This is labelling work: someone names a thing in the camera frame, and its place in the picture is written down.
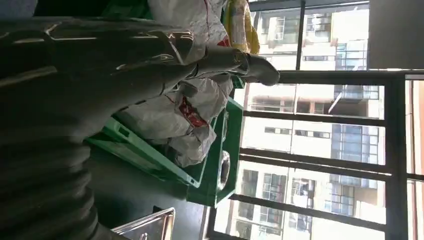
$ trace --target stainless steel tray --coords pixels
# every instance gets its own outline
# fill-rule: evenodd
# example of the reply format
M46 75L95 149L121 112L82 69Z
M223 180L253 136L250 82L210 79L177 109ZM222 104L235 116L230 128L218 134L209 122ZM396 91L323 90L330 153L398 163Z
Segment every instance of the stainless steel tray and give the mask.
M175 209L162 210L112 229L130 240L171 240Z

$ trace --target building window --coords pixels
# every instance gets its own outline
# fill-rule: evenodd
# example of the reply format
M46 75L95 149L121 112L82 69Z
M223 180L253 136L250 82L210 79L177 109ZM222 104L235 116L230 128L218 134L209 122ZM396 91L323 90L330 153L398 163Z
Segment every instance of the building window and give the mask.
M355 40L337 44L335 52L335 69L342 71L367 70L366 40Z
M263 176L262 197L282 203L286 189L286 176L265 173Z
M334 124L331 136L331 158L378 164L378 127Z
M313 113L314 114L324 114L324 103L315 102Z
M335 214L354 215L354 187L328 183L325 209Z
M264 132L267 133L267 134L284 134L284 135L291 135L292 134L291 129L277 128L277 127L270 127L270 126L266 126Z
M303 56L304 61L334 61L334 56Z
M299 38L299 17L278 17L274 40L280 44L296 44Z
M312 217L290 212L288 226L301 232L311 232Z
M277 132L276 130L277 129L275 127L269 127L269 126L265 127L265 133L267 134L275 134Z
M243 222L243 221L237 221L235 222L235 230L240 235L240 238L242 239L251 239L252 234L252 224Z
M297 136L304 136L307 137L308 136L308 131L305 130L295 130L294 134Z
M297 101L297 113L308 114L311 112L311 103L308 101Z
M323 131L295 130L294 134L298 136L303 136L303 137L314 137L314 138L321 138L321 139L330 138L330 133L323 132Z
M255 111L292 113L294 105L295 104L292 100L255 97L253 99L251 108Z
M246 218L248 220L253 220L253 213L255 211L255 205L246 203L246 202L240 202L238 205L238 216L242 218Z
M243 170L241 181L241 194L249 197L256 197L258 185L258 172L252 170Z
M378 86L335 85L334 99L341 94L342 99L368 100L379 99Z
M280 228L283 222L283 211L266 206L260 206L260 221L270 223L273 226Z
M281 104L282 112L284 113L292 113L294 109L295 103L291 100L284 100Z
M313 131L313 137L314 138L321 138L321 139L329 139L330 133L323 132L323 131Z
M291 203L303 207L314 207L315 181L304 178L293 178L291 184ZM302 232L311 232L312 217L290 213L288 226Z
M262 233L275 234L275 235L278 235L278 236L280 236L281 233L282 233L281 229L269 227L269 226L260 226L259 231L262 232Z
M306 15L306 39L311 43L329 43L332 13Z

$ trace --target black surface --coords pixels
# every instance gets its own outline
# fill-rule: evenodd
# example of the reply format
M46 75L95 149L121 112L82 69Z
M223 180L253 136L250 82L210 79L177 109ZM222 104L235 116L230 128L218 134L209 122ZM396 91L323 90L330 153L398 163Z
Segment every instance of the black surface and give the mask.
M173 240L197 240L203 206L185 200L187 187L160 181L112 154L92 147L87 162L91 171L99 222L115 228L153 212L154 206L176 211Z

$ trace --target white plastic bag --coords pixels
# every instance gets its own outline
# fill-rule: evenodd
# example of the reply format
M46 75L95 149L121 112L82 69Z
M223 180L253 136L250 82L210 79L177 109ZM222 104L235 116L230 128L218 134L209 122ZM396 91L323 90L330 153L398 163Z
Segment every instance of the white plastic bag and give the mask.
M133 132L149 140L186 135L191 127L186 118L175 111L177 93L168 93L116 113Z
M158 23L192 31L194 44L229 43L227 31L221 23L221 11L218 11L223 7L222 0L148 0L148 5Z
M208 123L227 105L228 97L233 90L233 82L229 76L227 78L219 84L210 78L185 80L197 88L197 94L188 100Z
M179 153L176 161L185 168L201 163L216 137L217 134L210 126L204 126L193 129L188 135L173 137L169 146Z

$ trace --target yellow bag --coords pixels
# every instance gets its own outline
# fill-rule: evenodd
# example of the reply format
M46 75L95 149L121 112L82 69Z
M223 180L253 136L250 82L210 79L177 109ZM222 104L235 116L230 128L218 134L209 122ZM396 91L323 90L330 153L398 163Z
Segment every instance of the yellow bag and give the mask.
M231 47L245 53L259 53L259 39L252 26L251 11L246 0L228 0L225 17L225 30L228 33Z

